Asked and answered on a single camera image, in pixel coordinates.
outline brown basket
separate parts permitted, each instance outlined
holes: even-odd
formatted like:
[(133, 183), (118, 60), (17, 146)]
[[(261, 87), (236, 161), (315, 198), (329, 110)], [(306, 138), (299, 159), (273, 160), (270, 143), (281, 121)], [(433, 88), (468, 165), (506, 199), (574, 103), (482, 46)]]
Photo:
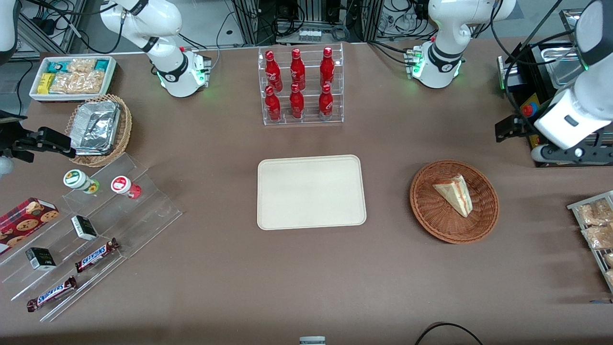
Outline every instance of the brown basket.
[[(432, 187), (437, 180), (452, 178), (457, 174), (464, 176), (473, 201), (473, 211), (468, 218), (462, 217)], [(429, 233), (449, 243), (482, 240), (492, 232), (500, 213), (498, 196), (485, 175), (455, 160), (441, 160), (424, 166), (411, 183), (409, 199), (419, 223)]]
[[(128, 146), (128, 141), (130, 140), (130, 131), (132, 130), (132, 114), (130, 114), (130, 109), (126, 106), (124, 101), (115, 96), (115, 95), (104, 95), (98, 96), (96, 98), (88, 99), (85, 101), (86, 103), (93, 102), (101, 102), (101, 101), (114, 101), (121, 105), (121, 113), (119, 124), (117, 125), (117, 134), (115, 135), (115, 142), (113, 143), (113, 151), (106, 156), (76, 156), (71, 159), (76, 164), (87, 165), (90, 168), (99, 168), (101, 166), (105, 166), (112, 161), (116, 160)], [(66, 126), (66, 130), (64, 131), (66, 135), (70, 134), (70, 129), (72, 128), (72, 122), (75, 119), (75, 115), (77, 114), (77, 109), (72, 112), (72, 116), (68, 121), (68, 125)]]

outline aluminum foil container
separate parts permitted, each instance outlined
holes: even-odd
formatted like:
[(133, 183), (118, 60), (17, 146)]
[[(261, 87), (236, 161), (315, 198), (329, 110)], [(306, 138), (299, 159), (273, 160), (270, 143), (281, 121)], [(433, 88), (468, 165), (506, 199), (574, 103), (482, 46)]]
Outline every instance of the aluminum foil container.
[(70, 146), (77, 155), (108, 155), (113, 150), (121, 106), (102, 101), (82, 104), (70, 129)]

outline red bottle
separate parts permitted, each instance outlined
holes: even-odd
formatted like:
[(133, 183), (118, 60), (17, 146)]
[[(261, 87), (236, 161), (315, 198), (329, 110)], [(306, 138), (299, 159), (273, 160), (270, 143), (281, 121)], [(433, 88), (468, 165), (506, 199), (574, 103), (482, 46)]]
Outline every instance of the red bottle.
[(283, 90), (281, 69), (275, 61), (275, 54), (268, 50), (264, 55), (266, 56), (266, 79), (268, 79), (268, 84), (272, 85), (276, 92), (281, 92)]
[(289, 67), (292, 73), (292, 83), (297, 83), (301, 90), (307, 87), (307, 75), (305, 63), (300, 58), (300, 49), (292, 49), (292, 65)]
[(292, 105), (292, 116), (300, 120), (305, 110), (305, 98), (300, 92), (298, 83), (292, 84), (292, 95), (289, 96), (289, 102)]
[(281, 103), (279, 102), (279, 98), (275, 95), (275, 90), (270, 85), (266, 85), (266, 89), (264, 90), (266, 91), (264, 103), (266, 103), (266, 111), (268, 112), (270, 121), (281, 121)]
[(334, 81), (334, 60), (332, 59), (332, 48), (324, 48), (324, 58), (319, 65), (321, 74), (320, 84), (323, 87), (326, 83), (332, 84)]
[(319, 95), (319, 118), (328, 121), (332, 117), (332, 101), (334, 98), (330, 94), (330, 84), (321, 87), (322, 93)]

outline cookie box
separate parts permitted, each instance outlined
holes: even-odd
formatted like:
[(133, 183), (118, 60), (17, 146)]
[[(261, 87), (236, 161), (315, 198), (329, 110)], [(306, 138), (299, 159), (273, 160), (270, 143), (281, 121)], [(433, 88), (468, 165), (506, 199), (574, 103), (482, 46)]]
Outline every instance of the cookie box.
[(30, 198), (0, 216), (0, 255), (58, 215), (55, 205)]

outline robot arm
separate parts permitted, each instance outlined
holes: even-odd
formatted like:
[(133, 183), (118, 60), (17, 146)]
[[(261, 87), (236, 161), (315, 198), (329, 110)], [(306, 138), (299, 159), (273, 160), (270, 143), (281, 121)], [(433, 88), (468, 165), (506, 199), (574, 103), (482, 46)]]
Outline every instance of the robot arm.
[(594, 0), (576, 26), (586, 71), (558, 91), (535, 127), (561, 149), (570, 149), (613, 120), (613, 4)]
[(175, 5), (166, 0), (118, 0), (103, 2), (101, 9), (115, 3), (119, 6), (101, 13), (102, 22), (149, 56), (171, 95), (186, 97), (208, 85), (203, 57), (182, 51), (172, 39), (183, 26)]
[(17, 17), (21, 3), (0, 0), (0, 65), (7, 63), (17, 49)]
[(427, 87), (444, 88), (451, 83), (460, 67), (462, 53), (472, 33), (468, 24), (488, 23), (495, 10), (494, 21), (503, 20), (515, 8), (516, 0), (430, 0), (428, 14), (437, 24), (434, 42), (414, 48), (411, 76)]

